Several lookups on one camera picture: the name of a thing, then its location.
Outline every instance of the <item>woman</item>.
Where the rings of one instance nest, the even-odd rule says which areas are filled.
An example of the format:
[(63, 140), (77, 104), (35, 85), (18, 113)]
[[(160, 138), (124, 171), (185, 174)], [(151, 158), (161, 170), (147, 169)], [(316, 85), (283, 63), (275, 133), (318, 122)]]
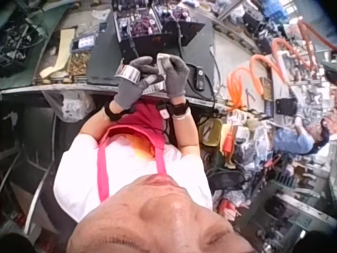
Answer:
[(179, 149), (165, 144), (154, 103), (137, 102), (129, 114), (157, 78), (151, 62), (146, 56), (130, 63), (129, 70), (143, 78), (136, 84), (122, 79), (114, 100), (83, 125), (62, 157), (55, 197), (79, 222), (67, 251), (252, 251), (212, 211), (197, 128), (184, 97), (189, 68), (179, 57), (163, 60)]

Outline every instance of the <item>glove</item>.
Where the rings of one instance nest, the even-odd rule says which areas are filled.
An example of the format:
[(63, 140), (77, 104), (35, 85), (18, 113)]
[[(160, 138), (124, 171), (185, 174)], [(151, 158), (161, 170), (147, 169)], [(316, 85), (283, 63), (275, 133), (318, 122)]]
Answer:
[(170, 58), (164, 58), (162, 64), (166, 74), (167, 96), (170, 99), (183, 96), (190, 73), (189, 67), (186, 66), (181, 58), (175, 55), (170, 55)]
[(152, 57), (143, 56), (129, 63), (130, 66), (141, 72), (143, 78), (136, 84), (121, 78), (118, 84), (118, 93), (114, 100), (124, 110), (130, 109), (131, 105), (141, 97), (143, 91), (156, 81), (158, 68), (149, 66), (151, 62)]

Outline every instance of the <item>lips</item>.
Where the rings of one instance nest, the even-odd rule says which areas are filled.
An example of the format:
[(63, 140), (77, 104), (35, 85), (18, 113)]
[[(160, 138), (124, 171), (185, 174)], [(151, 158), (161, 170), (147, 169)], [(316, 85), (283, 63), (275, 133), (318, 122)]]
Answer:
[(174, 186), (179, 187), (178, 184), (166, 174), (154, 174), (144, 180), (144, 185), (147, 186)]

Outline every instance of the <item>orange hose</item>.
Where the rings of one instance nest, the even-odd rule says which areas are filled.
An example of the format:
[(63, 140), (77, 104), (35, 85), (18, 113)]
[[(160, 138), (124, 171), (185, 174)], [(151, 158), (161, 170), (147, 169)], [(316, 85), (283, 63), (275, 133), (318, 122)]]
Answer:
[(227, 75), (227, 88), (230, 94), (230, 97), (234, 103), (234, 109), (237, 109), (243, 105), (242, 103), (242, 81), (241, 77), (237, 78), (236, 74), (239, 70), (242, 70), (244, 72), (248, 72), (253, 80), (254, 87), (259, 95), (263, 95), (263, 86), (261, 84), (260, 79), (255, 75), (254, 73), (254, 67), (255, 67), (255, 62), (256, 61), (262, 61), (267, 63), (281, 78), (284, 84), (289, 85), (288, 80), (285, 78), (285, 75), (282, 72), (281, 69), (281, 62), (280, 62), (280, 57), (278, 55), (278, 51), (280, 49), (280, 45), (285, 46), (290, 52), (292, 52), (298, 60), (300, 60), (305, 67), (307, 67), (309, 70), (313, 70), (315, 68), (315, 62), (314, 62), (314, 53), (310, 49), (310, 36), (308, 33), (308, 30), (312, 32), (323, 44), (326, 46), (330, 47), (333, 50), (337, 51), (337, 47), (324, 39), (319, 33), (317, 33), (310, 25), (308, 25), (306, 22), (299, 20), (298, 21), (298, 27), (301, 33), (302, 38), (305, 40), (305, 46), (306, 50), (309, 55), (310, 59), (310, 64), (307, 64), (305, 59), (284, 39), (282, 38), (275, 38), (272, 42), (272, 55), (276, 61), (276, 64), (274, 64), (269, 58), (255, 54), (251, 57), (250, 59), (250, 64), (249, 64), (249, 70), (244, 68), (244, 67), (238, 67), (235, 69), (233, 72), (230, 72)]

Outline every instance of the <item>nose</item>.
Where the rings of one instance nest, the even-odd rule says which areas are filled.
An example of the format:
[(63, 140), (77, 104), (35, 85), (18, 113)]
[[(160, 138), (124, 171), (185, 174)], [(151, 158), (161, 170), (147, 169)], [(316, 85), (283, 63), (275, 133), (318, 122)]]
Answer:
[(159, 245), (168, 252), (200, 252), (196, 204), (171, 193), (147, 201), (140, 213)]

